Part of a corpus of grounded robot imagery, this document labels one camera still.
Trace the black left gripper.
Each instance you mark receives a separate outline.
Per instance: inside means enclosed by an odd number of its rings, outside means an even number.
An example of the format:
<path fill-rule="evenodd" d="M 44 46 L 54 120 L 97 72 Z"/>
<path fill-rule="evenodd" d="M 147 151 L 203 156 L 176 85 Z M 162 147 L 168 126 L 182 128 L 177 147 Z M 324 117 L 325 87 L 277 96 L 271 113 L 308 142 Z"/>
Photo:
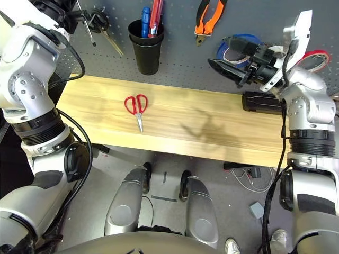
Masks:
<path fill-rule="evenodd" d="M 90 18 L 87 10 L 73 11 L 76 0 L 33 0 L 31 3 L 68 33 L 74 33 L 79 22 L 88 21 Z"/>

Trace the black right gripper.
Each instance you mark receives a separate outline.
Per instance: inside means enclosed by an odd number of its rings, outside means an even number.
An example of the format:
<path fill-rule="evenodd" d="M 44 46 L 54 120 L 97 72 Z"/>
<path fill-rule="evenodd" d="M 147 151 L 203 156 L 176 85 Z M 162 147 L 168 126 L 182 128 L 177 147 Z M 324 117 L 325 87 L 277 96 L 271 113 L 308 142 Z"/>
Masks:
<path fill-rule="evenodd" d="M 249 57 L 249 64 L 244 71 L 224 60 L 208 58 L 210 67 L 222 76 L 235 82 L 237 86 L 245 83 L 265 85 L 277 72 L 274 67 L 277 57 L 275 52 L 264 44 L 257 44 L 240 37 L 224 37 L 230 49 L 243 53 Z"/>

